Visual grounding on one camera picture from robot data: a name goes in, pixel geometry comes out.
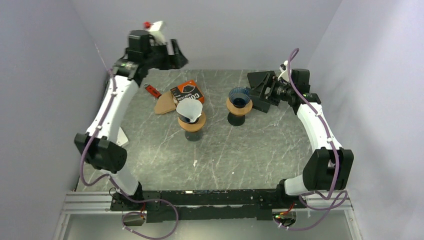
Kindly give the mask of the white paper coffee filter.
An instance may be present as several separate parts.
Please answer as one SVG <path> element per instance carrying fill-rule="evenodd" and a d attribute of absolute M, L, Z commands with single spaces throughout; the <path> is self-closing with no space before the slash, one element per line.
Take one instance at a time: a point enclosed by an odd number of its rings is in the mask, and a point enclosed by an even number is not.
<path fill-rule="evenodd" d="M 178 117 L 184 123 L 194 124 L 201 116 L 203 104 L 192 98 L 185 98 L 181 100 L 176 106 Z"/>

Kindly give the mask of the red and black cup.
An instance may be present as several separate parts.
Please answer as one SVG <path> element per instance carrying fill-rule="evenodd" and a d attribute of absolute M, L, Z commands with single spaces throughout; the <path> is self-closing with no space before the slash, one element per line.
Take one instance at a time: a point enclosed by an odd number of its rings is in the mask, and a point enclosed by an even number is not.
<path fill-rule="evenodd" d="M 235 115 L 231 112 L 227 115 L 227 121 L 230 125 L 239 127 L 245 123 L 246 116 L 245 115 Z"/>

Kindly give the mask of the orange coffee filter box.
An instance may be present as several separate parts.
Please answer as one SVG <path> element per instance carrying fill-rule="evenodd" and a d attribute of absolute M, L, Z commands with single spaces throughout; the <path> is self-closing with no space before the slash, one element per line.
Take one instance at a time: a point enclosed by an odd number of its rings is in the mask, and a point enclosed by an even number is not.
<path fill-rule="evenodd" d="M 205 103 L 205 96 L 193 79 L 173 87 L 170 92 L 176 105 L 183 99 L 194 99 Z"/>

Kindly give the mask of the blue ribbed dripper cone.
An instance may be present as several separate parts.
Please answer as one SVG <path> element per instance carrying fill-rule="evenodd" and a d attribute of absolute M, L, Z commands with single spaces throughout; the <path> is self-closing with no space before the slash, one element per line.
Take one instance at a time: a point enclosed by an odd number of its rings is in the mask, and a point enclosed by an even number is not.
<path fill-rule="evenodd" d="M 244 108 L 250 101 L 250 91 L 245 87 L 233 88 L 228 94 L 229 101 L 238 109 Z"/>

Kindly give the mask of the wooden dripper ring holder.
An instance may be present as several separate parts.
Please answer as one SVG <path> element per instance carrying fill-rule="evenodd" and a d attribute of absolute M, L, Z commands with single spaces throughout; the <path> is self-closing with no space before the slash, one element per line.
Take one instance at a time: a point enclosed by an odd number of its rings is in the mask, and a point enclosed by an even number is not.
<path fill-rule="evenodd" d="M 198 132 L 200 131 L 204 125 L 206 124 L 206 114 L 203 111 L 198 118 L 198 121 L 196 123 L 187 123 L 183 122 L 180 118 L 177 119 L 178 124 L 182 129 L 184 129 L 186 132 Z"/>

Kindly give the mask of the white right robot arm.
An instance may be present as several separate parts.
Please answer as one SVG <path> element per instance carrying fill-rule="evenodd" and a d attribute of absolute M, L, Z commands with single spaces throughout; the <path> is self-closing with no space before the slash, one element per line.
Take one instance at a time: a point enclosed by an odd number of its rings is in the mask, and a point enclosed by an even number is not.
<path fill-rule="evenodd" d="M 313 151 L 299 176 L 280 182 L 284 189 L 275 194 L 275 200 L 282 208 L 301 194 L 344 190 L 354 161 L 353 152 L 342 147 L 328 126 L 319 96 L 310 91 L 309 70 L 296 68 L 291 77 L 289 82 L 272 70 L 247 74 L 253 108 L 267 113 L 271 105 L 287 102 L 305 128 Z"/>

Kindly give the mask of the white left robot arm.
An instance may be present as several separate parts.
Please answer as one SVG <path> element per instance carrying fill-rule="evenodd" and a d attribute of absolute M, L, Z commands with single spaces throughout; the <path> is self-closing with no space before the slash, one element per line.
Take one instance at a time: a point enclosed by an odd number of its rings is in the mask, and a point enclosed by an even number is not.
<path fill-rule="evenodd" d="M 124 196 L 129 209 L 137 210 L 143 205 L 142 184 L 127 166 L 127 151 L 117 143 L 119 129 L 149 70 L 181 69 L 188 62 L 176 39 L 167 41 L 160 33 L 147 30 L 128 34 L 123 57 L 108 69 L 108 87 L 93 122 L 74 138 L 81 154 L 79 177 L 85 186 L 107 178 Z"/>

